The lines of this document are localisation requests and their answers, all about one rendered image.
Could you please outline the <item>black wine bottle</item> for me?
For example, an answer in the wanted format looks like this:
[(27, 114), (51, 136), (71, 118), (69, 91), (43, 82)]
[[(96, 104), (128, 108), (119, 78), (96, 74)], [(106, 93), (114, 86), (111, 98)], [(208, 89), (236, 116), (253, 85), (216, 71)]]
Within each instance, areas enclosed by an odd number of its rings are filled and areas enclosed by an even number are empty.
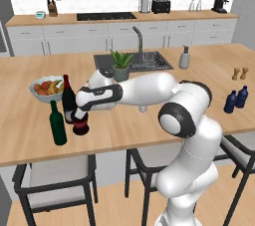
[(71, 88), (69, 76), (63, 75), (64, 78), (64, 90), (62, 94), (62, 105), (66, 123), (72, 123), (71, 114), (76, 108), (76, 96)]

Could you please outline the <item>black hob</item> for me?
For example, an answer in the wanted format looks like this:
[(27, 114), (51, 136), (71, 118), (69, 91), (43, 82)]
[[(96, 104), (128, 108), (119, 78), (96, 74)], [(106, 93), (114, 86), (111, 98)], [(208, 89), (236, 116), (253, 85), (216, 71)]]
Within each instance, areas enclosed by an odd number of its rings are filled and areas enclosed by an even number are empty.
[(128, 20), (136, 19), (132, 12), (78, 13), (77, 21)]

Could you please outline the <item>blue plastic bottle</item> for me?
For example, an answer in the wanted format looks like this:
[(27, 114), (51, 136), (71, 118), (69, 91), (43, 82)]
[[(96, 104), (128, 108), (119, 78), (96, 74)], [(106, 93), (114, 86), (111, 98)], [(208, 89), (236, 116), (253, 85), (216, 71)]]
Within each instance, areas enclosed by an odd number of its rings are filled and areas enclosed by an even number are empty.
[(227, 96), (223, 110), (226, 113), (233, 113), (236, 101), (237, 101), (236, 92), (232, 91), (231, 94)]
[(235, 103), (235, 106), (239, 109), (243, 109), (244, 106), (245, 106), (245, 102), (248, 98), (248, 91), (247, 91), (247, 87), (244, 86), (239, 92), (238, 92), (238, 95), (237, 95), (237, 100), (236, 100), (236, 103)]

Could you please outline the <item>dark sink basin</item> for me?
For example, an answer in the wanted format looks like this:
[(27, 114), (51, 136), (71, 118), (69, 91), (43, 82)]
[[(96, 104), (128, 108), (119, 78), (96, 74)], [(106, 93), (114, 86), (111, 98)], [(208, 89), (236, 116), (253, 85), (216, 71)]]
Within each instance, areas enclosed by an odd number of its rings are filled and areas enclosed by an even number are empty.
[[(172, 65), (163, 57), (159, 51), (143, 52), (142, 58), (139, 53), (131, 53), (129, 71), (135, 72), (153, 72), (172, 70)], [(116, 63), (111, 54), (94, 55), (96, 68), (112, 69)]]

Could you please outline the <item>white fruit bowl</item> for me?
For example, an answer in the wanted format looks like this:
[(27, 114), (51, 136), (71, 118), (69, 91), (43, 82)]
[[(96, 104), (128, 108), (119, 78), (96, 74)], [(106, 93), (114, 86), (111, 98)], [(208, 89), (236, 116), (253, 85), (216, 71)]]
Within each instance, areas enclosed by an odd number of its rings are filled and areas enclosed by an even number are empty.
[[(42, 86), (43, 82), (49, 82), (51, 85), (51, 83), (56, 80), (61, 80), (61, 81), (55, 87), (56, 93), (54, 95), (50, 94), (49, 89), (40, 90), (38, 92), (34, 91), (34, 85), (39, 84)], [(50, 77), (43, 77), (41, 79), (37, 79), (30, 85), (29, 90), (31, 94), (42, 103), (48, 104), (50, 101), (59, 102), (62, 99), (62, 94), (64, 90), (64, 78), (62, 76), (50, 76)]]

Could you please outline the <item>silver kettle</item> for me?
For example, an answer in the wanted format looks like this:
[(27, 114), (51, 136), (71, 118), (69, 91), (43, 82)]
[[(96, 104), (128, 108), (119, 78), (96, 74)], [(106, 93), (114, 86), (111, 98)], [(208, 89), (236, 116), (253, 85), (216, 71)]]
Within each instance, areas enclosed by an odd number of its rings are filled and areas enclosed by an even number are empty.
[(138, 11), (140, 13), (149, 13), (150, 12), (151, 0), (139, 0), (138, 1)]

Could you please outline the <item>green glass bottle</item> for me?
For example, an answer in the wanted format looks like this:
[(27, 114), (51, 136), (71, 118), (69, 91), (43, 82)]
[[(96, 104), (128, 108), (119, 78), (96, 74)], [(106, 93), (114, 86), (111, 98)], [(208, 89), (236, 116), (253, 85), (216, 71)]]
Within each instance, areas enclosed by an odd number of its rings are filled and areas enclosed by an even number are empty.
[(55, 145), (64, 145), (67, 142), (66, 130), (62, 114), (58, 111), (57, 103), (51, 101), (50, 124)]

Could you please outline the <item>grey soap dispenser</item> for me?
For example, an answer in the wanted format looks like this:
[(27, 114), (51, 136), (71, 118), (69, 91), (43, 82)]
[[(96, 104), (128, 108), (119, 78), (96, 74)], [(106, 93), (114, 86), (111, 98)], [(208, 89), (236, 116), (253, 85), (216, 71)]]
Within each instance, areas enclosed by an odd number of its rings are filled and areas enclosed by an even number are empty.
[(184, 46), (178, 64), (181, 69), (186, 70), (189, 67), (189, 58), (190, 58), (189, 47)]

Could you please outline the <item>green potted plant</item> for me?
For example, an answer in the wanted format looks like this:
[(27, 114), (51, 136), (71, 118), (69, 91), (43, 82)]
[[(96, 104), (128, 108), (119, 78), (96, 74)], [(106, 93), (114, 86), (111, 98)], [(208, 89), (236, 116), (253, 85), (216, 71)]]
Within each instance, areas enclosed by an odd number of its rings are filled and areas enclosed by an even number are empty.
[(117, 82), (126, 81), (129, 76), (130, 60), (133, 54), (128, 54), (119, 51), (111, 51), (115, 63), (113, 64), (114, 79)]

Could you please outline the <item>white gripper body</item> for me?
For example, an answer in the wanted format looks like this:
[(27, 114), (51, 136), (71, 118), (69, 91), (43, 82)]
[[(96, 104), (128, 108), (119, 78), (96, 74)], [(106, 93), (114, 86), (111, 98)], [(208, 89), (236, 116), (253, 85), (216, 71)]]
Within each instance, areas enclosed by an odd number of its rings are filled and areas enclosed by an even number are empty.
[(83, 112), (88, 109), (87, 103), (90, 98), (90, 89), (82, 88), (76, 94), (76, 104), (77, 107)]

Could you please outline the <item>grey tap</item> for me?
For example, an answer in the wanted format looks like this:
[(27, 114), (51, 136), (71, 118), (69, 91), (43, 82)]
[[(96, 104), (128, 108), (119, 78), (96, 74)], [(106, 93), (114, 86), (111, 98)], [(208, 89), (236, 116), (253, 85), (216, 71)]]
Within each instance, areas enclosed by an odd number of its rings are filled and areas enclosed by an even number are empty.
[(134, 68), (143, 68), (143, 53), (142, 53), (142, 34), (137, 26), (132, 26), (138, 36), (138, 63), (133, 65)]

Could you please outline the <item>black coffee machine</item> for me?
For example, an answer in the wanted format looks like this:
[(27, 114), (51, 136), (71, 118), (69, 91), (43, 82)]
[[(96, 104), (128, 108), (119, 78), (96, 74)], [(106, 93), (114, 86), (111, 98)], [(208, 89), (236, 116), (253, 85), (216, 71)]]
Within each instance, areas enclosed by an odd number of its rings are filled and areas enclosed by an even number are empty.
[(227, 2), (228, 0), (214, 0), (211, 10), (217, 13), (225, 14), (226, 10), (223, 8), (223, 5)]

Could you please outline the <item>yellow banana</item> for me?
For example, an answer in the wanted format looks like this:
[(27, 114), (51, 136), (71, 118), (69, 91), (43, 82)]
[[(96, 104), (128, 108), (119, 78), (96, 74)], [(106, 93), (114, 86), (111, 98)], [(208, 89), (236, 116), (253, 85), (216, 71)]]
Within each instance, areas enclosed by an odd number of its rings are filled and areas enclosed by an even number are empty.
[(54, 82), (51, 83), (51, 85), (49, 86), (49, 91), (51, 95), (54, 95), (55, 92), (55, 87), (57, 86), (57, 84), (60, 82), (61, 80), (56, 80)]

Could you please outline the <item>black toaster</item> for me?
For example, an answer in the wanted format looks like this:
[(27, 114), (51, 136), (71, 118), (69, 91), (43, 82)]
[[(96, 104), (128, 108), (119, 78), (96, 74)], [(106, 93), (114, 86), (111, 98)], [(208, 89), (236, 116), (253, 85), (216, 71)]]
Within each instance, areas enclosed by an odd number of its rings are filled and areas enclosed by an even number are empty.
[(169, 0), (152, 0), (151, 11), (154, 14), (170, 12), (170, 1)]

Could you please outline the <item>black frame stool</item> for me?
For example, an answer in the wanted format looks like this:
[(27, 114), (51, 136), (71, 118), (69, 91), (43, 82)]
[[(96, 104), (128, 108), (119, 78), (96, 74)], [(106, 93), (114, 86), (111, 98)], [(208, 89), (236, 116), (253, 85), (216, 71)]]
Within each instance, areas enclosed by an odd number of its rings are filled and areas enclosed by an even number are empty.
[(230, 159), (235, 164), (234, 171), (232, 172), (233, 178), (239, 172), (243, 173), (223, 223), (223, 226), (228, 226), (249, 176), (255, 174), (255, 148), (249, 148), (231, 134), (222, 137), (220, 148), (224, 153), (216, 155), (214, 161)]
[(37, 226), (34, 213), (86, 204), (90, 226), (96, 226), (93, 203), (98, 202), (96, 156), (81, 155), (30, 164), (28, 187), (22, 186), (26, 164), (16, 166), (12, 181), (28, 226)]
[(175, 142), (127, 150), (125, 198), (129, 196), (130, 177), (138, 174), (144, 187), (141, 226), (147, 223), (150, 193), (156, 191), (156, 175), (175, 159), (180, 149), (181, 143)]

